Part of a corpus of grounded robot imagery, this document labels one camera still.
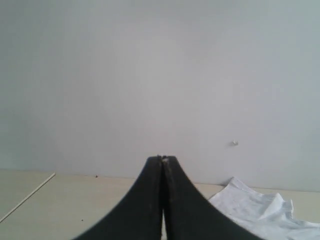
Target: wall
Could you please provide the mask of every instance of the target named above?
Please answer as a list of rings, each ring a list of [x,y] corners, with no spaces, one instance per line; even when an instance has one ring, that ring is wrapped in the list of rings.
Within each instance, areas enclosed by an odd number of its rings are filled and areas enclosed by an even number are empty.
[[[1,1],[0,168],[320,191],[319,7]]]

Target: black rubber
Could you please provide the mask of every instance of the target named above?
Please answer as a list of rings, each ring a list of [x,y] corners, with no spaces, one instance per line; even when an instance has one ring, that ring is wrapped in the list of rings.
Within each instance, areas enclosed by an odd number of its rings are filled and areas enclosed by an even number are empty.
[[[149,157],[115,208],[75,240],[160,240],[162,157]]]
[[[175,156],[163,159],[167,240],[262,240],[212,206],[188,179]]]

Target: floor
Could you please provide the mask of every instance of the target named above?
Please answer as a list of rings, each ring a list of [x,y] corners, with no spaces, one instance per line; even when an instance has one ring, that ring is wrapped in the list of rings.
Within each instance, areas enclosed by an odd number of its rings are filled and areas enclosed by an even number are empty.
[[[0,218],[52,172],[0,170]],[[1,240],[70,240],[99,221],[134,179],[57,174],[0,223]],[[219,185],[195,184],[209,198]],[[292,199],[296,218],[320,223],[320,193],[255,188]]]

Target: white fabric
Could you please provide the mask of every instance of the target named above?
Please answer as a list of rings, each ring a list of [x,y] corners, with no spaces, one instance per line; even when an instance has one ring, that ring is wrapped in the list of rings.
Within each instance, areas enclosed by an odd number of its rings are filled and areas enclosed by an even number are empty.
[[[279,193],[261,194],[233,178],[209,201],[265,240],[320,240],[320,224],[294,219],[292,200],[284,201]]]

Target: wooden stick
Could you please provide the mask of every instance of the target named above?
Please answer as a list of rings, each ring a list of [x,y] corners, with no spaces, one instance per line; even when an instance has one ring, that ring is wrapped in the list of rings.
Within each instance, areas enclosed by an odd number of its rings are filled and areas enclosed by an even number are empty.
[[[27,201],[33,194],[35,194],[43,185],[45,185],[47,182],[52,179],[56,173],[52,173],[50,177],[48,177],[46,180],[44,180],[43,183],[41,183],[35,190],[33,190],[29,195],[27,195],[21,202],[19,202],[14,208],[12,208],[6,215],[4,215],[3,218],[0,219],[0,223],[2,223],[7,217],[9,217],[10,214],[12,214],[17,208],[19,208],[25,201]]]

